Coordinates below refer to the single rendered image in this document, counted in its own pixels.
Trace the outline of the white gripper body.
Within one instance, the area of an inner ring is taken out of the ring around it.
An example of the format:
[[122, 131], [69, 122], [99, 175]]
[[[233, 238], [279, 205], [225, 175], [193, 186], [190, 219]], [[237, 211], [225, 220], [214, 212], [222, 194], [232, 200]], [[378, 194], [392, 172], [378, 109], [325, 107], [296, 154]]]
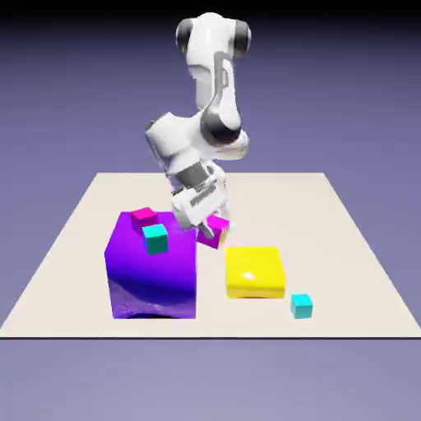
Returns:
[[171, 188], [172, 212], [181, 229], [198, 228], [210, 215], [225, 217], [227, 213], [228, 194], [225, 181], [212, 179], [196, 190], [172, 179]]

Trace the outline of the small magenta cube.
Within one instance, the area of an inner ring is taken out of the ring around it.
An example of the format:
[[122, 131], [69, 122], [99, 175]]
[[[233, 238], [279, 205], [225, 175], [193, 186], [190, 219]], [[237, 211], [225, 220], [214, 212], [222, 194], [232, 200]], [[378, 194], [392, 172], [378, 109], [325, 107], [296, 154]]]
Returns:
[[208, 227], [212, 230], [213, 237], [207, 238], [201, 231], [198, 231], [197, 242], [210, 248], [218, 249], [226, 239], [230, 222], [219, 215], [208, 216], [206, 222]]

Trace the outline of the small cyan cube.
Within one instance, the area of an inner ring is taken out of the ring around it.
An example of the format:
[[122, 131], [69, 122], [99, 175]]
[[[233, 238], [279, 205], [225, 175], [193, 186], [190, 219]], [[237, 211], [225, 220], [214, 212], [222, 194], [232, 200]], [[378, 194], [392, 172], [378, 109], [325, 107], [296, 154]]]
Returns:
[[313, 303], [308, 294], [292, 294], [290, 309], [295, 319], [312, 317]]
[[153, 224], [142, 228], [143, 241], [149, 255], [168, 251], [168, 232], [163, 224]]

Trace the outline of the small pink cube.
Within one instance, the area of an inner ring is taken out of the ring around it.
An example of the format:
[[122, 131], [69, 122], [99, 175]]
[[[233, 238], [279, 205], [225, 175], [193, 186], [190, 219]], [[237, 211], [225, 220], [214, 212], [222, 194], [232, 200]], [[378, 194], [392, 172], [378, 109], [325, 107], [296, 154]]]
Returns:
[[158, 215], [150, 208], [143, 207], [131, 212], [132, 227], [141, 232], [146, 226], [158, 224]]

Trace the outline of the large yellow box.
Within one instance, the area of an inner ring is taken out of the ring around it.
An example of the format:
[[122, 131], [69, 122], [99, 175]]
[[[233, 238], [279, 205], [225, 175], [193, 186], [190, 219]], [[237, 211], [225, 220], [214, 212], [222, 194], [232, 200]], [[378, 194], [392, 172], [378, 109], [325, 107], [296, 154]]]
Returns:
[[283, 298], [286, 278], [279, 249], [228, 246], [225, 280], [229, 298]]

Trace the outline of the large purple box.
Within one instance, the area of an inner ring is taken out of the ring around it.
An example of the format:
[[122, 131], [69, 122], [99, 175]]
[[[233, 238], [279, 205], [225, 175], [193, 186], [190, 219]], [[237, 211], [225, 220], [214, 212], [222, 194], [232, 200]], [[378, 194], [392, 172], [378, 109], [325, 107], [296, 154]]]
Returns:
[[157, 216], [168, 233], [166, 252], [147, 252], [129, 212], [119, 215], [105, 248], [109, 295], [116, 319], [196, 317], [196, 231], [181, 230], [170, 212], [159, 212]]

